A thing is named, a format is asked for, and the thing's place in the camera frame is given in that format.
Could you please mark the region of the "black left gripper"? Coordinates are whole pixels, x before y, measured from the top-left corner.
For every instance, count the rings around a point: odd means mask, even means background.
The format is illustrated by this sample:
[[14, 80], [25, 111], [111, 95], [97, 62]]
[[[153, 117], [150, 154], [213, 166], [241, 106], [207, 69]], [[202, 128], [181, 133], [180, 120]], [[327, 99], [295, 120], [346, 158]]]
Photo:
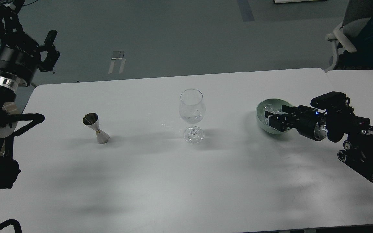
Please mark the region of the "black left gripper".
[[[21, 80], [20, 86], [30, 86], [37, 68], [40, 72], [53, 71], [60, 52], [54, 45], [56, 30], [47, 33], [41, 46], [26, 36], [18, 17], [24, 3], [24, 0], [14, 0], [9, 6], [0, 4], [0, 74], [16, 75]], [[43, 61], [42, 52], [47, 52]]]

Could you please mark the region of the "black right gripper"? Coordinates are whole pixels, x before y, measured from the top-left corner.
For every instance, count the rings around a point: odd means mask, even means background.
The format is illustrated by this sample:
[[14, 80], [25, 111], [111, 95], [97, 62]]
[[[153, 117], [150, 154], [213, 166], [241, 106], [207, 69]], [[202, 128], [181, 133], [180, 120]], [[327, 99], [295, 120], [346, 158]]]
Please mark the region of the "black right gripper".
[[312, 108], [304, 105], [299, 106], [281, 106], [283, 114], [276, 115], [266, 112], [268, 117], [268, 125], [277, 131], [284, 132], [292, 128], [297, 132], [314, 141], [321, 141], [327, 136], [326, 130], [326, 114], [317, 112], [317, 108]]

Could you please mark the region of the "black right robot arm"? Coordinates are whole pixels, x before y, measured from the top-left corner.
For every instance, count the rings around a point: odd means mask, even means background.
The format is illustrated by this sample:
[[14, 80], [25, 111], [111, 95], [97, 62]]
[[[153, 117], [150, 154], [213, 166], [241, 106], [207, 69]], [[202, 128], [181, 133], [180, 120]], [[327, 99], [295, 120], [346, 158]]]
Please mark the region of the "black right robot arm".
[[345, 93], [332, 91], [311, 100], [310, 106], [281, 105], [273, 110], [268, 104], [261, 111], [262, 123], [276, 132], [296, 129], [314, 141], [340, 142], [337, 156], [345, 165], [373, 183], [373, 126], [370, 119], [354, 114]]

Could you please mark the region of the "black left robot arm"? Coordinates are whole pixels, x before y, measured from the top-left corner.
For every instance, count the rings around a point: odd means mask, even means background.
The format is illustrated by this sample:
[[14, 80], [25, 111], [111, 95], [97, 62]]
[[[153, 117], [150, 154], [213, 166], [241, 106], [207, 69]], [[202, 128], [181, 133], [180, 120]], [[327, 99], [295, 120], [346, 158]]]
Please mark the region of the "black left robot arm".
[[[11, 189], [21, 172], [13, 158], [14, 137], [45, 120], [38, 113], [12, 114], [4, 104], [15, 101], [18, 87], [32, 84], [37, 70], [52, 72], [60, 57], [54, 45], [56, 30], [48, 32], [42, 45], [23, 30], [18, 14], [24, 5], [23, 0], [0, 2], [0, 190]], [[0, 223], [0, 231], [9, 226], [15, 233], [22, 232], [14, 219]]]

